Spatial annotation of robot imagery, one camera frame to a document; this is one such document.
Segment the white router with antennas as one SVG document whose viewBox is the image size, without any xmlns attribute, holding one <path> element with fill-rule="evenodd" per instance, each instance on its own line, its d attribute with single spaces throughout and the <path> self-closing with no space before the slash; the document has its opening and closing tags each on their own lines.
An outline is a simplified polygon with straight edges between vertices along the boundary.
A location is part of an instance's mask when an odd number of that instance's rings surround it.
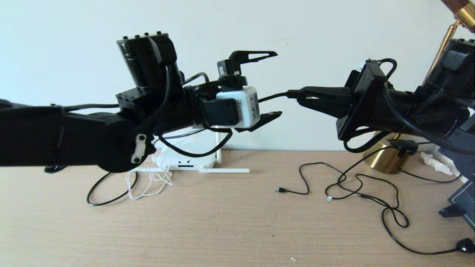
<svg viewBox="0 0 475 267">
<path fill-rule="evenodd" d="M 164 135 L 170 144 L 185 152 L 203 154 L 216 147 L 223 139 L 224 134 L 212 132 L 196 126 L 170 132 Z M 167 171 L 198 171 L 202 174 L 248 174 L 248 168 L 222 168 L 221 150 L 211 155 L 193 158 L 175 152 L 159 139 L 156 139 L 156 148 L 160 154 L 154 159 L 157 166 Z"/>
</svg>

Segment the brass desk lamp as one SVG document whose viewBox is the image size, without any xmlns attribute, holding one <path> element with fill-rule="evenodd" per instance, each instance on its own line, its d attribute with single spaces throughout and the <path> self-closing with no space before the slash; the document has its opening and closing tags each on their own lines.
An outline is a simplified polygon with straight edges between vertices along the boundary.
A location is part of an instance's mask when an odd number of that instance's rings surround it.
<svg viewBox="0 0 475 267">
<path fill-rule="evenodd" d="M 449 45 L 449 41 L 453 39 L 456 29 L 464 27 L 471 33 L 475 32 L 475 3 L 472 0 L 441 0 L 441 2 L 452 13 L 453 23 L 448 27 L 443 39 L 441 39 L 438 52 L 426 73 L 423 85 L 426 84 L 433 73 L 436 64 L 440 61 L 442 54 Z M 384 174 L 398 174 L 411 154 L 411 151 L 404 152 L 401 148 L 390 148 L 394 144 L 407 144 L 410 142 L 409 138 L 402 138 L 402 135 L 401 131 L 392 132 L 379 140 L 364 152 L 364 156 L 368 156 L 364 160 L 365 163 L 372 169 Z"/>
</svg>

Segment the white crumpled tissue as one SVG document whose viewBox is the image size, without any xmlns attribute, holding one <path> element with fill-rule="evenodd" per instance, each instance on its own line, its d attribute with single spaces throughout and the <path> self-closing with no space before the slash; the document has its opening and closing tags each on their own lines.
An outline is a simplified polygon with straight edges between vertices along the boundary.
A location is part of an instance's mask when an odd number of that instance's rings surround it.
<svg viewBox="0 0 475 267">
<path fill-rule="evenodd" d="M 420 157 L 424 164 L 433 167 L 436 171 L 442 172 L 443 174 L 447 175 L 453 175 L 451 169 L 447 165 L 434 158 L 432 154 L 421 152 Z"/>
</svg>

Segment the dark panel on stand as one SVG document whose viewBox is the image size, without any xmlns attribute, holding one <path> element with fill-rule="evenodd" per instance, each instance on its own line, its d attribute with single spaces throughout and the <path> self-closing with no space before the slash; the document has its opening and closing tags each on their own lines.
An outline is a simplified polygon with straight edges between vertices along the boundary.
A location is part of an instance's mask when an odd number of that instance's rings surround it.
<svg viewBox="0 0 475 267">
<path fill-rule="evenodd" d="M 449 206 L 438 213 L 444 218 L 460 217 L 475 232 L 475 182 L 467 181 L 448 198 Z"/>
</svg>

